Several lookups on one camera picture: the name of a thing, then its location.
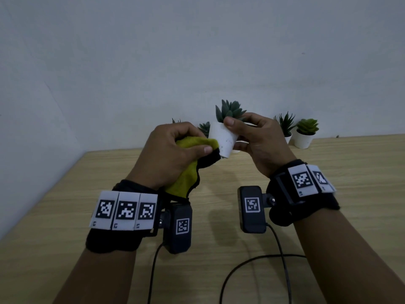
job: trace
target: black cable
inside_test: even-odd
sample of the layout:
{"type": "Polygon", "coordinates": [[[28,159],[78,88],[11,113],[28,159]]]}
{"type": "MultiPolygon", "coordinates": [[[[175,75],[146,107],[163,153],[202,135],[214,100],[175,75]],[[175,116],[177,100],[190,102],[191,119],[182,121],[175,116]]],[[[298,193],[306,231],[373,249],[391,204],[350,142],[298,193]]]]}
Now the black cable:
{"type": "Polygon", "coordinates": [[[288,270],[287,270],[287,265],[286,265],[286,261],[284,259],[284,257],[302,257],[302,258],[306,258],[306,256],[304,255],[298,255],[298,254],[283,254],[283,250],[281,249],[281,244],[280,241],[277,237],[276,231],[271,227],[271,225],[269,225],[268,223],[266,223],[266,225],[268,227],[270,227],[271,231],[273,232],[276,241],[277,241],[277,245],[279,247],[280,250],[280,254],[272,254],[272,255],[262,255],[262,256],[257,256],[257,257],[253,257],[251,259],[248,259],[242,263],[240,263],[239,265],[237,265],[235,268],[232,269],[231,272],[229,272],[228,276],[226,276],[224,283],[222,284],[222,288],[221,288],[221,294],[220,294],[220,304],[222,304],[222,298],[224,296],[224,290],[225,290],[225,286],[226,283],[228,282],[229,278],[231,277],[232,274],[235,273],[236,270],[238,270],[240,267],[246,265],[247,263],[254,261],[254,260],[258,260],[258,259],[263,259],[263,258],[273,258],[273,257],[281,257],[282,261],[283,261],[283,266],[284,266],[284,273],[286,274],[286,281],[287,281],[287,290],[288,290],[288,303],[291,303],[292,301],[292,297],[291,297],[291,285],[290,285],[290,278],[288,276],[288,270]]]}
{"type": "Polygon", "coordinates": [[[151,281],[149,283],[148,304],[150,304],[151,297],[152,297],[153,275],[154,275],[154,272],[155,272],[156,258],[158,257],[159,250],[161,249],[162,246],[163,246],[163,243],[159,245],[158,249],[156,250],[155,257],[153,258],[151,281]]]}

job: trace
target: wooden table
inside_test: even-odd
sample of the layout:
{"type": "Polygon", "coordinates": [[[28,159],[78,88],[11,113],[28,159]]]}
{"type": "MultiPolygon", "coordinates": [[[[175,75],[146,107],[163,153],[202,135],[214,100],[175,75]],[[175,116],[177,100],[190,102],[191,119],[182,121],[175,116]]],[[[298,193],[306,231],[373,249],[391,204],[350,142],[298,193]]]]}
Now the wooden table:
{"type": "MultiPolygon", "coordinates": [[[[337,188],[342,212],[389,266],[405,280],[405,135],[327,138],[297,157],[318,165],[337,188]]],[[[84,248],[90,216],[101,190],[111,189],[134,165],[139,149],[86,153],[43,200],[0,242],[0,303],[51,303],[84,248]]],[[[267,179],[249,155],[200,171],[192,191],[192,246],[159,253],[153,303],[217,303],[230,270],[248,258],[277,254],[270,231],[239,227],[236,190],[267,179]]],[[[285,253],[302,254],[295,230],[275,226],[285,253]]],[[[129,303],[146,303],[153,256],[162,240],[142,241],[129,303]]],[[[294,303],[324,303],[305,259],[287,258],[294,303]]],[[[231,277],[224,303],[288,302],[279,258],[245,265],[231,277]]]]}

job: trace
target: qr code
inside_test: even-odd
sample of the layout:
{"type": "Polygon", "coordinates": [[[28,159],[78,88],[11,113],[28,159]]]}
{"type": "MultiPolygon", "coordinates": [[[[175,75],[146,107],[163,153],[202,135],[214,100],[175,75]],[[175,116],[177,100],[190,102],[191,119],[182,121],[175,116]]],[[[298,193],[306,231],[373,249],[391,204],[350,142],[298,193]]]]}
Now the qr code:
{"type": "Polygon", "coordinates": [[[176,220],[176,235],[188,233],[190,231],[189,225],[190,225],[189,218],[181,218],[176,220]]]}
{"type": "Polygon", "coordinates": [[[246,212],[260,212],[260,203],[258,197],[246,197],[245,198],[246,212]]]}
{"type": "Polygon", "coordinates": [[[292,178],[294,179],[294,183],[297,188],[305,188],[313,185],[312,180],[307,172],[294,174],[292,175],[292,178]]]}
{"type": "Polygon", "coordinates": [[[318,179],[320,184],[328,184],[327,180],[325,179],[325,177],[322,175],[321,172],[314,172],[316,179],[318,179]]]}
{"type": "Polygon", "coordinates": [[[136,204],[136,201],[119,201],[115,218],[118,220],[134,220],[136,204]]]}
{"type": "Polygon", "coordinates": [[[97,207],[96,218],[109,219],[111,217],[111,211],[113,210],[115,201],[108,201],[100,199],[100,204],[97,207]]]}
{"type": "Polygon", "coordinates": [[[152,220],[155,214],[154,203],[140,203],[138,220],[152,220]]]}

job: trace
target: fingernail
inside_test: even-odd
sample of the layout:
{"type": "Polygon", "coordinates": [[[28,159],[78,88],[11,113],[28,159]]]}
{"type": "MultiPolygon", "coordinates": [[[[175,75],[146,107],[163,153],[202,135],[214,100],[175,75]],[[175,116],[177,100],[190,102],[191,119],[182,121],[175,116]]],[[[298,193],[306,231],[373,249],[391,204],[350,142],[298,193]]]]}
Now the fingernail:
{"type": "Polygon", "coordinates": [[[209,154],[209,153],[212,153],[212,147],[211,146],[204,147],[204,152],[205,152],[206,155],[209,154]]]}
{"type": "Polygon", "coordinates": [[[225,117],[224,119],[224,124],[227,126],[233,126],[233,124],[235,123],[235,121],[233,120],[233,118],[231,117],[225,117]]]}

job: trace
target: dark green spiky plant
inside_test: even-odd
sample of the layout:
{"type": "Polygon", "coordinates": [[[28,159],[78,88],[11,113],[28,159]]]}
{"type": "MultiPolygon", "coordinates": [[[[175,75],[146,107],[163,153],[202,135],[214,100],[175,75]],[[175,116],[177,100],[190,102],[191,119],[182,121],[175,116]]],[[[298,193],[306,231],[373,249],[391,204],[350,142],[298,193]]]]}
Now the dark green spiky plant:
{"type": "Polygon", "coordinates": [[[319,130],[316,119],[301,119],[297,124],[297,132],[304,135],[314,135],[319,130]]]}
{"type": "Polygon", "coordinates": [[[281,114],[279,115],[278,122],[280,124],[281,129],[283,130],[285,137],[290,137],[291,136],[290,130],[296,126],[296,125],[294,125],[294,126],[292,125],[292,123],[294,122],[294,117],[295,117],[295,115],[294,116],[292,116],[292,114],[288,115],[288,111],[284,118],[281,114]]]}
{"type": "Polygon", "coordinates": [[[234,102],[228,102],[228,101],[222,101],[222,107],[221,109],[218,108],[218,106],[215,106],[215,113],[217,115],[217,120],[220,123],[224,122],[224,118],[226,116],[230,116],[236,119],[241,120],[242,122],[246,121],[245,117],[242,117],[243,113],[246,112],[246,110],[242,111],[240,108],[240,103],[237,101],[234,102]]]}
{"type": "Polygon", "coordinates": [[[200,124],[199,129],[201,130],[202,133],[204,133],[204,135],[208,138],[209,135],[209,129],[210,129],[211,125],[209,122],[206,123],[202,123],[200,124]]]}

